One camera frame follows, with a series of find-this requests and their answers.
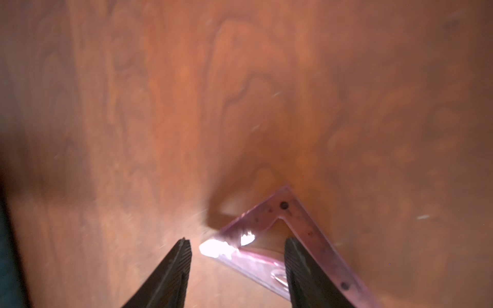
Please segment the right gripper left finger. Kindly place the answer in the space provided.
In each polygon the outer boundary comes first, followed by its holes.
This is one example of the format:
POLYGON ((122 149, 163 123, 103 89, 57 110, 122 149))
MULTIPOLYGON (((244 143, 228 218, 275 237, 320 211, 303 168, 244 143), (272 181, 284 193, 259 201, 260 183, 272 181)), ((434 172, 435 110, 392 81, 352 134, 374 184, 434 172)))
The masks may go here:
POLYGON ((178 240, 123 308, 183 308, 191 259, 190 240, 178 240))

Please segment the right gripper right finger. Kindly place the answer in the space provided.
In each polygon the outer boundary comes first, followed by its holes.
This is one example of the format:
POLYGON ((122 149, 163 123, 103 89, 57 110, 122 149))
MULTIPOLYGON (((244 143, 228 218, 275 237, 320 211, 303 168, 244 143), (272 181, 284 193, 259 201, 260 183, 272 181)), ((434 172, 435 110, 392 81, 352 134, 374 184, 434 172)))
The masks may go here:
POLYGON ((285 268, 293 307, 353 306, 294 237, 285 241, 285 268))

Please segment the pink clear triangle ruler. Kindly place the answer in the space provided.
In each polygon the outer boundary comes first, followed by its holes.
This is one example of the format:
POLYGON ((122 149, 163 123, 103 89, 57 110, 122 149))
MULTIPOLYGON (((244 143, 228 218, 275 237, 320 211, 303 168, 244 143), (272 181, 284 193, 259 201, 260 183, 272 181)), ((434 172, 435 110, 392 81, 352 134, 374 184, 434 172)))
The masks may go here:
POLYGON ((282 259, 249 250, 277 222, 284 222, 352 307, 379 307, 368 287, 342 259, 293 192, 284 187, 204 241, 202 255, 216 259, 290 301, 282 259))

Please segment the teal plastic storage box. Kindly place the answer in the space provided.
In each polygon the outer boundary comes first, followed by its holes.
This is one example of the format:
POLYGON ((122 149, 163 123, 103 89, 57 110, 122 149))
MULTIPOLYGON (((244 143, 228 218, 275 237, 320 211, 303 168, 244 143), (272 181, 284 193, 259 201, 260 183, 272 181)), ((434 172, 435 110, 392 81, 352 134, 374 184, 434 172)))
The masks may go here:
POLYGON ((6 205, 1 198, 1 307, 29 307, 6 205))

